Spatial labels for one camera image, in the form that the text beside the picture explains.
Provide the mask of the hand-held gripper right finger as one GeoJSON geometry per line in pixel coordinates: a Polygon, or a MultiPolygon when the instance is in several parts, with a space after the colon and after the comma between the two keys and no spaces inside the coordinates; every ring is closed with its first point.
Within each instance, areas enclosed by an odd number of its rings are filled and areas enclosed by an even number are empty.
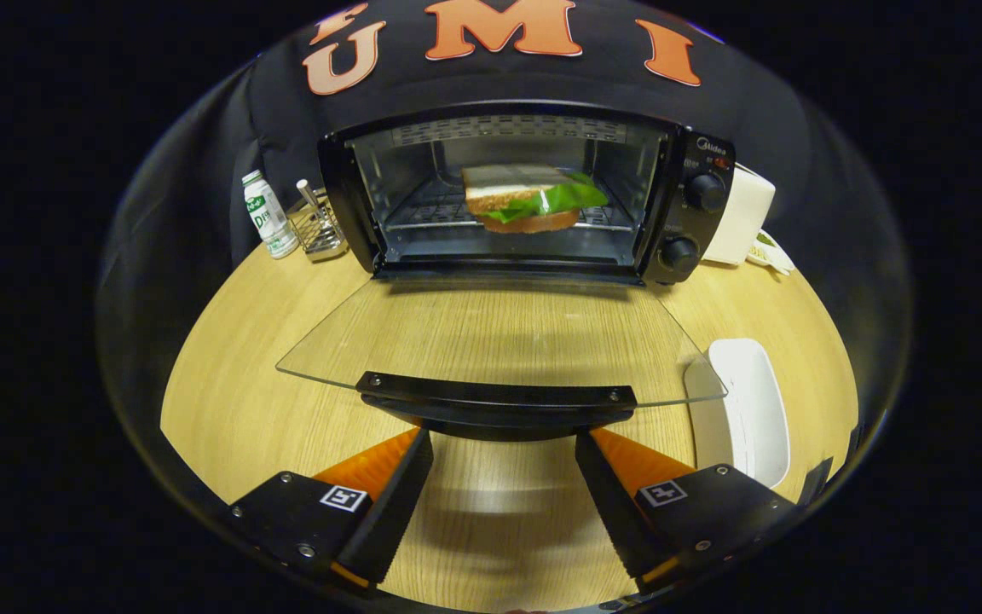
{"type": "Polygon", "coordinates": [[[575,459],[617,557],[643,594],[716,574],[800,514],[799,505],[731,464],[694,469],[610,429],[578,434],[575,459]]]}

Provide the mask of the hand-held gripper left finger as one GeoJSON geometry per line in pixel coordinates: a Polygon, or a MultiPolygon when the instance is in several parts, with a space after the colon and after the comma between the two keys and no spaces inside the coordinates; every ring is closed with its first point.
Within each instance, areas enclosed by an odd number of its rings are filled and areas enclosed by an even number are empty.
{"type": "Polygon", "coordinates": [[[276,473],[230,505],[231,524],[313,582],[373,589],[392,566],[433,460],[430,433],[409,429],[312,477],[276,473]]]}

